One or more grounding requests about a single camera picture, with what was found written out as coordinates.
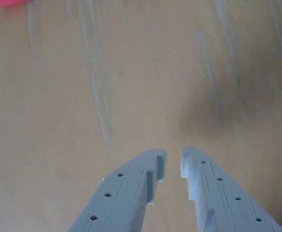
mounting hole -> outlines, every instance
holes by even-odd
[[[95,215],[92,215],[91,217],[90,217],[90,220],[92,220],[92,221],[94,221],[94,220],[97,220],[98,218],[97,218],[97,216],[95,216]]]

wooden floor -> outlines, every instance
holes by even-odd
[[[143,232],[196,231],[181,145],[282,225],[282,0],[0,8],[0,232],[67,231],[102,178],[168,151]]]

red object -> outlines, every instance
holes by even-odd
[[[7,8],[10,6],[14,6],[23,2],[26,2],[28,0],[0,0],[0,6]]]

